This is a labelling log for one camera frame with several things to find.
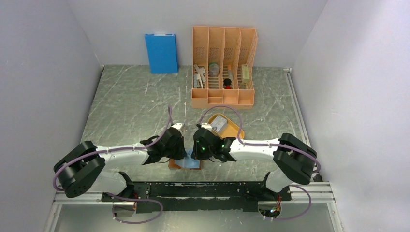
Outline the brown leather card holder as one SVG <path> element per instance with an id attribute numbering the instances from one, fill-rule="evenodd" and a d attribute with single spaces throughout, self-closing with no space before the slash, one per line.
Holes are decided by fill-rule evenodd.
<path id="1" fill-rule="evenodd" d="M 182 170 L 201 170 L 202 161 L 195 160 L 191 157 L 193 148 L 186 149 L 187 155 L 183 159 L 171 159 L 168 163 L 170 169 L 182 169 Z"/>

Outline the orange desk organizer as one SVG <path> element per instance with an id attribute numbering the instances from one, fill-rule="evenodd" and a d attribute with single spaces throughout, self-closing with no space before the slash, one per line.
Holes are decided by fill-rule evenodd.
<path id="1" fill-rule="evenodd" d="M 210 108 L 227 105 L 235 109 L 251 109 L 254 106 L 255 90 L 252 68 L 256 54 L 258 35 L 255 28 L 240 27 L 192 27 L 192 89 L 193 108 Z M 220 66 L 218 77 L 210 77 L 208 66 L 216 62 Z M 204 66 L 206 88 L 194 88 L 193 65 Z M 250 80 L 242 84 L 241 65 L 247 64 Z M 233 72 L 232 89 L 224 89 L 223 80 L 228 78 L 227 65 Z"/>

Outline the credit cards stack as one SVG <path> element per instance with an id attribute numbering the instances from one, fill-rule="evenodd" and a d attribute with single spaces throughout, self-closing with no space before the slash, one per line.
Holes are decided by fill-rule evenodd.
<path id="1" fill-rule="evenodd" d="M 213 119 L 213 121 L 210 123 L 212 129 L 218 133 L 224 130 L 227 124 L 228 124 L 228 120 L 221 115 L 217 115 Z"/>

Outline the grey round tin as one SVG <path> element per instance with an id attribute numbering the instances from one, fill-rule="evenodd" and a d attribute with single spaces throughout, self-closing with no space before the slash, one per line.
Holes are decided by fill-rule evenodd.
<path id="1" fill-rule="evenodd" d="M 211 62 L 208 66 L 209 76 L 210 77 L 218 77 L 220 73 L 220 66 L 216 62 Z"/>

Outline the orange glue stick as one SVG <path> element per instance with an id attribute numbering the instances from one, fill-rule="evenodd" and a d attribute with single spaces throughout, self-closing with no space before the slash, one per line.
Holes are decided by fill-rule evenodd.
<path id="1" fill-rule="evenodd" d="M 228 78 L 233 81 L 233 72 L 232 72 L 232 67 L 231 65 L 227 65 L 227 71 L 228 71 Z"/>

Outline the grey metal clips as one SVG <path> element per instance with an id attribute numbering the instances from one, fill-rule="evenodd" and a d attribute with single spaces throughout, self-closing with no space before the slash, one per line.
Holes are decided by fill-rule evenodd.
<path id="1" fill-rule="evenodd" d="M 194 88 L 201 88 L 204 89 L 206 88 L 206 70 L 204 66 L 199 66 L 197 64 L 193 65 L 193 78 L 194 78 L 194 83 L 193 86 Z"/>

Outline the black red small object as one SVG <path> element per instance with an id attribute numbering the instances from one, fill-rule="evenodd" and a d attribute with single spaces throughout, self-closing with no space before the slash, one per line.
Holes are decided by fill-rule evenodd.
<path id="1" fill-rule="evenodd" d="M 232 89 L 233 88 L 232 80 L 230 78 L 225 78 L 223 80 L 223 85 L 224 85 L 224 89 Z"/>

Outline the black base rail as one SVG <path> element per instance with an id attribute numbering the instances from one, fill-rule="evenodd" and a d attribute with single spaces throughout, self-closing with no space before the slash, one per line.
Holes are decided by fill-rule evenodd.
<path id="1" fill-rule="evenodd" d="M 260 202 L 276 203 L 292 199 L 290 188 L 279 193 L 264 187 L 261 181 L 245 182 L 133 182 L 122 198 L 142 199 L 137 213 L 196 210 L 242 210 L 257 212 Z"/>

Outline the blue box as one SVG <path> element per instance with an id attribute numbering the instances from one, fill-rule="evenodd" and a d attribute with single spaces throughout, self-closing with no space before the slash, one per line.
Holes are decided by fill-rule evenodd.
<path id="1" fill-rule="evenodd" d="M 178 72 L 175 34 L 145 34 L 145 42 L 152 74 Z"/>

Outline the yellow oval tray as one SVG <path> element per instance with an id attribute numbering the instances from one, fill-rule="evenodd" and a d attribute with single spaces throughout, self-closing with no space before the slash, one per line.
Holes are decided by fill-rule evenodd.
<path id="1" fill-rule="evenodd" d="M 210 119 L 208 120 L 208 123 L 210 124 L 217 115 L 221 115 L 225 117 L 228 120 L 228 124 L 225 127 L 225 129 L 222 130 L 221 132 L 218 133 L 214 131 L 213 129 L 212 129 L 212 132 L 216 134 L 217 136 L 219 136 L 220 138 L 237 137 L 237 133 L 239 132 L 239 126 L 235 124 L 233 121 L 231 121 L 227 116 L 221 113 L 217 113 L 211 116 Z"/>

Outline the green eraser block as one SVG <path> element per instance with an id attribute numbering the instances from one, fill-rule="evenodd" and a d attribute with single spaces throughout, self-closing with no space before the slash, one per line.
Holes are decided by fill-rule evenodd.
<path id="1" fill-rule="evenodd" d="M 250 71 L 247 64 L 241 65 L 242 84 L 247 85 L 250 80 Z"/>

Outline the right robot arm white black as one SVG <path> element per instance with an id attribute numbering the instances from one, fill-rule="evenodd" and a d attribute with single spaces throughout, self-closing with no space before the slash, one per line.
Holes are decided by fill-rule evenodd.
<path id="1" fill-rule="evenodd" d="M 308 185 L 316 164 L 317 152 L 289 133 L 271 140 L 242 140 L 235 137 L 220 138 L 205 128 L 193 136 L 195 160 L 215 158 L 221 162 L 261 160 L 274 162 L 277 169 L 269 171 L 263 180 L 261 195 L 273 200 L 292 183 Z"/>

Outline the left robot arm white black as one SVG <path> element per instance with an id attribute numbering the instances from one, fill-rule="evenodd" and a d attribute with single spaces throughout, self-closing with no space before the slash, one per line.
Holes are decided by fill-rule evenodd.
<path id="1" fill-rule="evenodd" d="M 184 124 L 176 123 L 160 136 L 152 136 L 134 145 L 105 147 L 92 141 L 81 142 L 53 170 L 53 187 L 68 198 L 86 192 L 108 192 L 127 201 L 134 194 L 131 179 L 124 171 L 111 172 L 124 165 L 147 165 L 161 159 L 180 160 L 186 156 L 182 131 Z"/>

